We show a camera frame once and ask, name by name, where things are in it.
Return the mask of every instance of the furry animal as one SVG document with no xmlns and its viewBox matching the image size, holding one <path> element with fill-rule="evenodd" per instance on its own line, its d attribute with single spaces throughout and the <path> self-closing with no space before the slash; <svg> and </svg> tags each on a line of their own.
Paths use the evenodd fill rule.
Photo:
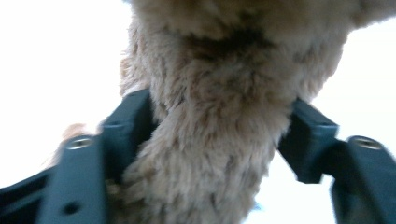
<svg viewBox="0 0 396 224">
<path fill-rule="evenodd" d="M 347 35 L 395 0 L 133 0 L 121 94 L 160 123 L 124 173 L 128 223 L 240 223 L 290 105 L 332 75 Z"/>
</svg>

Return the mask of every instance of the stuffed animal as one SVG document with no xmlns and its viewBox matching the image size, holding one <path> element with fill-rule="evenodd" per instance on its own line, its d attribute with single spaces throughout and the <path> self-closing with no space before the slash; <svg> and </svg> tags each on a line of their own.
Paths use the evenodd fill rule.
<svg viewBox="0 0 396 224">
<path fill-rule="evenodd" d="M 332 75 L 348 34 L 395 0 L 132 0 L 121 94 L 158 128 L 123 175 L 127 223 L 241 223 L 291 103 Z"/>
</svg>

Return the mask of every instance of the brown fur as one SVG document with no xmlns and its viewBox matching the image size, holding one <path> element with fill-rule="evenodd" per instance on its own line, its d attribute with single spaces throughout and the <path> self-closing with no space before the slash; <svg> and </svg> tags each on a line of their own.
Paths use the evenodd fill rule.
<svg viewBox="0 0 396 224">
<path fill-rule="evenodd" d="M 160 126 L 125 171 L 129 223 L 240 223 L 290 104 L 318 94 L 347 35 L 393 0 L 133 0 L 121 93 L 150 87 Z"/>
</svg>

